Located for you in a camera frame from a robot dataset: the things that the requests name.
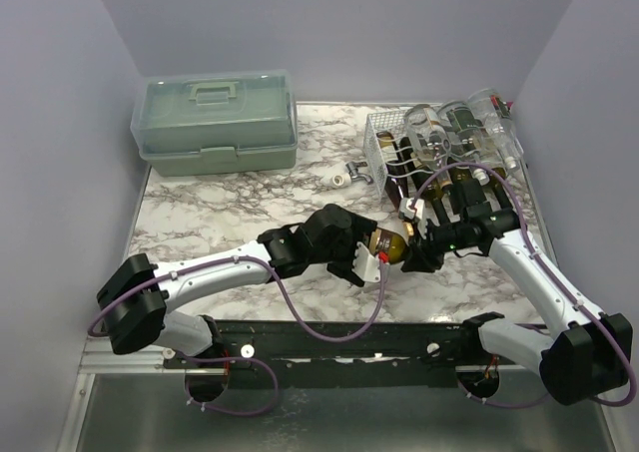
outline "gray floor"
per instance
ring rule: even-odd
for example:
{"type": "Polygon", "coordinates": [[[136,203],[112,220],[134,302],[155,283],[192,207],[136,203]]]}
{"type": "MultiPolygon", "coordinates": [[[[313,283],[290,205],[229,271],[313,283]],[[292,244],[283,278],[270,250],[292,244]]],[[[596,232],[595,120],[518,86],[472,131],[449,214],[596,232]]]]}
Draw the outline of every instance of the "gray floor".
{"type": "MultiPolygon", "coordinates": [[[[293,389],[255,419],[187,407],[180,375],[99,376],[82,432],[83,452],[596,451],[614,450],[591,402],[529,410],[482,407],[457,389],[293,389]]],[[[501,400],[542,392],[528,372],[502,372],[501,400]]],[[[263,391],[225,393],[249,407],[263,391]]]]}

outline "marble countertop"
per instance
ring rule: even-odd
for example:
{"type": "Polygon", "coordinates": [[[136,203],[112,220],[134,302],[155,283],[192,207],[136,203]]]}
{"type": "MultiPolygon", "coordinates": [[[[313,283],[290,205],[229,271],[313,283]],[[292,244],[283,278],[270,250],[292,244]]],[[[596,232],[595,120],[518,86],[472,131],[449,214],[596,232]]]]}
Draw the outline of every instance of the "marble countertop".
{"type": "MultiPolygon", "coordinates": [[[[328,203],[402,231],[392,205],[380,201],[373,186],[356,182],[334,190],[322,181],[344,173],[347,161],[363,159],[366,115],[384,110],[298,105],[298,162],[292,170],[186,178],[162,178],[152,170],[129,254],[145,252],[153,261],[173,261],[224,251],[256,239],[268,228],[303,222],[328,203]]],[[[513,185],[530,230],[541,243],[531,194],[526,186],[513,185]]],[[[377,297],[377,285],[355,287],[322,265],[287,279],[286,285],[306,320],[364,321],[377,297]]],[[[228,290],[181,310],[222,319],[293,320],[274,284],[228,290]]],[[[539,320],[532,304],[490,259],[451,255],[435,274],[404,274],[394,266],[378,320],[457,322],[488,311],[515,322],[539,320]]]]}

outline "storage container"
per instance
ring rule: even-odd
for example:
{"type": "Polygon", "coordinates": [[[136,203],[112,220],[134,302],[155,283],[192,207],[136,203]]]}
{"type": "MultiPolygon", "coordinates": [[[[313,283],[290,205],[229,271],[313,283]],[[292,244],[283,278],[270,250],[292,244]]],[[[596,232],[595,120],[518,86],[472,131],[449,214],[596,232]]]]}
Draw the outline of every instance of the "storage container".
{"type": "Polygon", "coordinates": [[[145,80],[131,132],[162,176],[292,168],[297,115],[287,72],[145,80]]]}

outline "gray wall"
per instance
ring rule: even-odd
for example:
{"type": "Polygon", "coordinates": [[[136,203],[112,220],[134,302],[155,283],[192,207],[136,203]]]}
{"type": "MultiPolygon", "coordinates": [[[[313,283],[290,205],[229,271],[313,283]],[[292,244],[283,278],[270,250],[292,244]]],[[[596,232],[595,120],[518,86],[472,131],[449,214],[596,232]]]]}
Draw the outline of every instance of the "gray wall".
{"type": "MultiPolygon", "coordinates": [[[[637,0],[573,0],[514,108],[562,269],[635,328],[638,19],[637,0]]],[[[639,447],[639,401],[625,412],[639,447]]]]}
{"type": "Polygon", "coordinates": [[[55,450],[143,178],[138,73],[100,0],[0,0],[0,450],[55,450]]]}
{"type": "Polygon", "coordinates": [[[103,0],[140,72],[287,68],[300,99],[508,98],[570,0],[103,0]]]}

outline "white wire basket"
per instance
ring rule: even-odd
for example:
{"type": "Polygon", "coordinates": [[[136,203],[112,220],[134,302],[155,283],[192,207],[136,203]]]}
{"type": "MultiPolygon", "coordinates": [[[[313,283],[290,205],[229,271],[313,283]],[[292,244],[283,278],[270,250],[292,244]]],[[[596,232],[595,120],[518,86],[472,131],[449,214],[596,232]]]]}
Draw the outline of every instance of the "white wire basket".
{"type": "Polygon", "coordinates": [[[377,134],[382,131],[388,131],[397,142],[400,141],[401,138],[406,136],[403,129],[403,115],[406,110],[373,113],[366,118],[366,129],[363,134],[363,152],[366,155],[368,169],[380,199],[383,198],[383,188],[386,184],[386,178],[388,178],[386,163],[396,162],[397,156],[395,153],[389,156],[388,153],[382,151],[377,140],[377,134]]]}

